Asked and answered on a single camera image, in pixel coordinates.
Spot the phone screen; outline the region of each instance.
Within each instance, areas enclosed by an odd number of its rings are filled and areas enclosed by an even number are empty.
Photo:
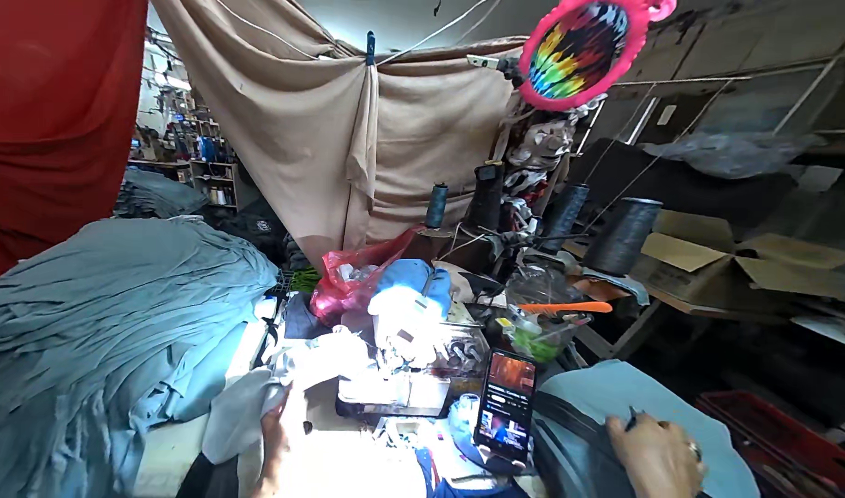
[[[494,350],[484,381],[475,443],[511,460],[527,459],[536,366]]]

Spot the hand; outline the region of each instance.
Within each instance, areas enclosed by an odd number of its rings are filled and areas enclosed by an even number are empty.
[[[639,413],[638,424],[626,432],[623,422],[609,416],[607,433],[638,498],[693,498],[702,490],[705,467],[680,425]]]
[[[278,475],[284,457],[291,452],[291,443],[299,443],[306,420],[305,396],[302,390],[288,392],[284,401],[262,417],[263,462],[260,479],[252,498],[268,498],[278,491]]]

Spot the cardboard box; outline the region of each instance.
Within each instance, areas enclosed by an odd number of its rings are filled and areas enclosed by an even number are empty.
[[[663,209],[631,276],[693,304],[771,312],[789,292],[845,299],[829,271],[842,264],[837,249],[776,234],[736,244],[726,220]]]

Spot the tie-dye pattern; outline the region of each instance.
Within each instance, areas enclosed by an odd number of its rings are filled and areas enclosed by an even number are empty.
[[[603,78],[625,47],[629,18],[622,7],[593,2],[555,23],[530,61],[539,95],[565,98]]]

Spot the red curtain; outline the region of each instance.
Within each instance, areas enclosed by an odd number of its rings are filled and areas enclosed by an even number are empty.
[[[0,1],[0,275],[111,215],[146,0]]]

